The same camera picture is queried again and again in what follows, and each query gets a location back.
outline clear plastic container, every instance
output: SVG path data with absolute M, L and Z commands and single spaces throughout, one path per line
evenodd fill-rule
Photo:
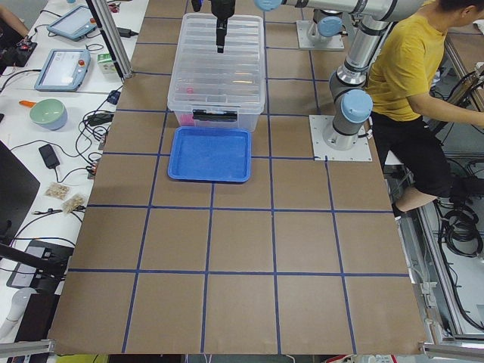
M 216 18 L 186 14 L 181 22 L 168 108 L 180 126 L 254 131 L 265 103 L 262 18 L 228 19 L 224 53 L 217 53 Z

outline yellow t-shirt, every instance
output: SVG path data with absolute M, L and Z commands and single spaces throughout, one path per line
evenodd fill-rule
M 419 14 L 399 22 L 368 77 L 366 92 L 373 99 L 373 111 L 395 121 L 417 119 L 420 115 L 411 109 L 407 97 L 430 90 L 444 55 L 444 41 L 445 34 Z

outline blue tray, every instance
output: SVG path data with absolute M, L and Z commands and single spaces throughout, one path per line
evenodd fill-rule
M 247 130 L 182 126 L 175 131 L 168 175 L 181 180 L 246 182 L 250 156 Z

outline green bowl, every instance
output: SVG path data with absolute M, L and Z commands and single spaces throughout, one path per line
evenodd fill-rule
M 62 102 L 55 98 L 37 102 L 30 110 L 34 123 L 49 130 L 57 130 L 67 121 L 67 110 Z

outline blue joint cap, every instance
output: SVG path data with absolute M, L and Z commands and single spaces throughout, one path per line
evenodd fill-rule
M 322 36 L 335 36 L 341 31 L 343 21 L 339 17 L 324 17 L 318 21 L 318 31 Z
M 279 8 L 282 0 L 254 0 L 254 3 L 262 11 L 271 11 Z
M 351 123 L 363 123 L 370 116 L 373 101 L 368 93 L 361 89 L 352 89 L 344 94 L 341 111 Z

